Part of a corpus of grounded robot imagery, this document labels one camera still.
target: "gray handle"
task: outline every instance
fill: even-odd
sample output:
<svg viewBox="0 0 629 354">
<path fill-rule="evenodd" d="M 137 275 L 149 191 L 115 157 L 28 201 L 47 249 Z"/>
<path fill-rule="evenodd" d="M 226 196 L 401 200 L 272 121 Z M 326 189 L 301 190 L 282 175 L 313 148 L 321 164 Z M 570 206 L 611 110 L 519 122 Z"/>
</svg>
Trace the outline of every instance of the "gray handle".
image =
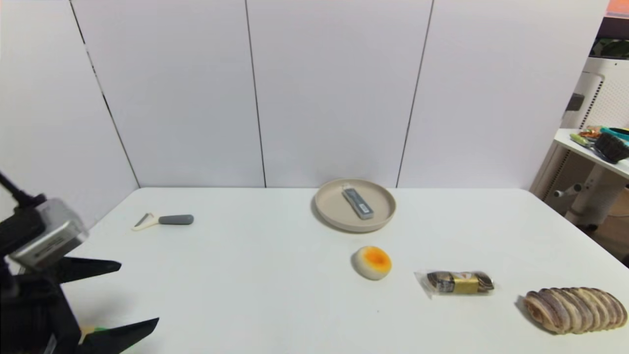
<svg viewBox="0 0 629 354">
<path fill-rule="evenodd" d="M 187 215 L 168 215 L 161 216 L 158 219 L 160 224 L 164 225 L 190 225 L 194 221 L 194 216 Z"/>
</svg>

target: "plastic wrapper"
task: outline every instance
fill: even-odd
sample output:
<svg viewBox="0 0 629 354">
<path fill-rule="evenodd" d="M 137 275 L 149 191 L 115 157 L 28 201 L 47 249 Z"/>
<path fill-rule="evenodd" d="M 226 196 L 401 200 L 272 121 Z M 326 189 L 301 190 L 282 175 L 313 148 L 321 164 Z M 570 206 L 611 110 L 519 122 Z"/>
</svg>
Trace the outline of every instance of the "plastic wrapper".
<svg viewBox="0 0 629 354">
<path fill-rule="evenodd" d="M 428 297 L 433 295 L 489 295 L 494 281 L 483 271 L 416 271 L 415 278 Z"/>
</svg>

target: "beige plate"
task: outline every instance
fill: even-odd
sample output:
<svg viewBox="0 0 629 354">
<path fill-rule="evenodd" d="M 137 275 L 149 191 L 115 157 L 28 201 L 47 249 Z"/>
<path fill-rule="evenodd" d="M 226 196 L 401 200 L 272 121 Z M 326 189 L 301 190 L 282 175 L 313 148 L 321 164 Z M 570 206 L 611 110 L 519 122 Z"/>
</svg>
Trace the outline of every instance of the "beige plate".
<svg viewBox="0 0 629 354">
<path fill-rule="evenodd" d="M 374 211 L 374 217 L 362 220 L 342 194 L 342 185 L 349 183 Z M 352 232 L 370 232 L 385 226 L 395 213 L 395 199 L 383 187 L 366 180 L 344 178 L 324 184 L 314 196 L 321 216 L 333 226 Z"/>
</svg>

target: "peeler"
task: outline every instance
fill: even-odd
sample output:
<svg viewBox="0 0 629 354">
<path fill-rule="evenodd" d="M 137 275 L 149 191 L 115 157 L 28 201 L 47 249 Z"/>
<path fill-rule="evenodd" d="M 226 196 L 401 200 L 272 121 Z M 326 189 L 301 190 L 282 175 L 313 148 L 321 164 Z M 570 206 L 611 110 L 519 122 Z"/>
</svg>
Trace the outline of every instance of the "peeler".
<svg viewBox="0 0 629 354">
<path fill-rule="evenodd" d="M 152 219 L 150 219 L 148 222 L 145 222 L 144 224 L 142 224 L 142 222 L 144 220 L 146 220 L 147 217 L 149 217 L 149 216 L 151 216 Z M 138 223 L 135 224 L 135 226 L 133 226 L 131 228 L 131 230 L 133 230 L 133 231 L 140 231 L 140 230 L 146 229 L 147 227 L 151 227 L 151 226 L 157 225 L 157 224 L 163 224 L 163 225 L 190 225 L 190 224 L 192 224 L 193 221 L 194 221 L 194 216 L 192 216 L 190 214 L 186 214 L 186 215 L 168 215 L 168 216 L 156 217 L 155 215 L 153 215 L 153 213 L 146 213 L 146 214 L 144 214 L 142 219 L 140 219 L 140 221 L 138 221 Z"/>
</svg>

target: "white wall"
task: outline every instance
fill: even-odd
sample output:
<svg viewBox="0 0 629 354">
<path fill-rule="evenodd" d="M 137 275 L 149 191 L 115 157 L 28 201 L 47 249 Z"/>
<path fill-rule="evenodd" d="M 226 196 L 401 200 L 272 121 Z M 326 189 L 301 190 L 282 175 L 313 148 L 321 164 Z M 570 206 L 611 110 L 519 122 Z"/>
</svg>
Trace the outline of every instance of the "white wall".
<svg viewBox="0 0 629 354">
<path fill-rule="evenodd" d="M 4 0 L 0 171 L 91 226 L 137 188 L 66 0 Z M 13 200 L 0 189 L 0 219 Z"/>
<path fill-rule="evenodd" d="M 267 186 L 395 186 L 430 0 L 249 0 Z"/>
<path fill-rule="evenodd" d="M 399 186 L 528 189 L 607 2 L 435 0 Z"/>
<path fill-rule="evenodd" d="M 72 3 L 140 186 L 264 186 L 244 0 Z"/>
<path fill-rule="evenodd" d="M 401 187 L 517 188 L 542 162 L 606 2 L 72 1 L 141 186 L 264 186 L 265 172 L 268 186 L 395 186 L 401 168 Z M 11 9 L 22 14 L 2 22 L 0 168 L 96 220 L 135 184 L 69 3 Z"/>
</svg>

